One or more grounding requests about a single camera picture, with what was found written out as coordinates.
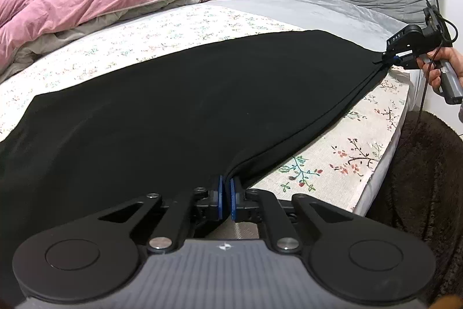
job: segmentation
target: logo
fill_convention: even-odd
[[[233,248],[228,242],[224,242],[222,245],[217,245],[217,247],[223,251]]]

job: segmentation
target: black garment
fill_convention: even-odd
[[[211,175],[251,185],[382,80],[380,59],[322,31],[260,34],[36,96],[0,143],[0,297],[20,299],[12,255],[41,230]]]

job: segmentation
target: brown fluffy fabric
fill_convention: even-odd
[[[428,302],[463,295],[463,141],[443,121],[409,112],[399,147],[367,217],[425,241],[437,268]]]

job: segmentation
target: silver bolt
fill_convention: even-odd
[[[167,249],[172,245],[172,240],[167,237],[154,237],[150,240],[150,246],[153,249]]]
[[[299,247],[299,241],[292,237],[283,237],[276,242],[276,246],[282,250],[294,250]]]

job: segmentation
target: white floral fabric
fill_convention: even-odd
[[[190,47],[290,30],[302,29],[207,4],[106,28],[48,54],[0,85],[0,141],[15,128],[35,95]],[[408,74],[390,70],[336,125],[254,187],[287,200],[295,193],[309,193],[352,211],[406,111],[408,82]],[[305,94],[295,96],[300,96],[301,106],[310,106]]]

